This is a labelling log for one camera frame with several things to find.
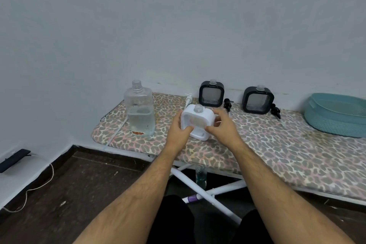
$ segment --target white cord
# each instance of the white cord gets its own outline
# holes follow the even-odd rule
[[[185,107],[184,107],[184,109],[186,109],[187,106],[192,103],[192,99],[193,99],[192,94],[186,94],[186,95],[187,95],[187,97],[185,98]]]
[[[122,124],[120,124],[118,126],[117,131],[112,135],[112,137],[108,140],[107,144],[104,145],[103,151],[105,151],[105,149],[109,146],[109,144],[112,142],[112,140],[114,139],[114,137],[116,137],[117,133],[121,130],[122,126],[124,126],[124,124],[127,122],[128,120],[128,116],[126,116],[125,120],[122,122]]]
[[[49,166],[51,166],[51,168],[52,168],[52,177],[50,178],[50,180],[49,180],[48,182],[46,182],[45,184],[41,185],[40,187],[37,187],[37,188],[34,188],[34,189],[28,189],[27,191],[25,191],[25,201],[24,201],[24,204],[23,204],[23,206],[22,206],[22,208],[21,208],[21,209],[17,209],[17,210],[15,210],[15,211],[8,210],[8,209],[7,209],[7,208],[5,208],[5,207],[3,207],[2,209],[5,209],[7,212],[10,212],[10,213],[16,213],[16,212],[21,211],[21,210],[25,207],[25,204],[27,203],[27,200],[28,200],[28,191],[37,190],[37,189],[39,189],[39,188],[41,188],[41,187],[45,186],[47,183],[49,183],[49,182],[53,179],[53,176],[54,176],[54,174],[55,174],[55,170],[53,169],[52,164],[50,164]]]

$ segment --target leg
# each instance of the leg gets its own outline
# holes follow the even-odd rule
[[[244,216],[233,240],[231,241],[231,244],[238,243],[273,244],[258,210],[254,209]]]
[[[194,217],[185,202],[176,195],[162,199],[151,227],[147,244],[195,244]]]

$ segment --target dark floor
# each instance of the dark floor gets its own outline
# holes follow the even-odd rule
[[[119,155],[100,154],[78,148],[54,163],[55,176],[44,187],[29,192],[25,208],[14,214],[0,211],[0,243],[71,244],[89,222],[126,190],[147,168],[148,163]],[[40,186],[52,172],[47,168],[29,187]],[[194,179],[194,171],[185,174]],[[208,189],[234,179],[208,174]],[[194,194],[177,178],[168,183],[166,195]],[[366,243],[366,209],[307,193],[307,200],[340,226],[357,244]],[[242,217],[254,208],[249,192],[239,189],[216,198]],[[24,201],[24,191],[7,207],[15,210]],[[189,204],[195,216],[195,237],[200,243],[228,243],[235,224],[205,200]]]

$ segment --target blue plastic basket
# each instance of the blue plastic basket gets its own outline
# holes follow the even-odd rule
[[[305,105],[305,120],[317,130],[366,137],[366,100],[353,96],[315,93]]]

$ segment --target water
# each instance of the water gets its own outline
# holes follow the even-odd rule
[[[196,167],[196,184],[202,189],[207,186],[207,171],[203,166]]]
[[[131,131],[136,136],[152,136],[155,131],[153,106],[133,105],[127,110]]]

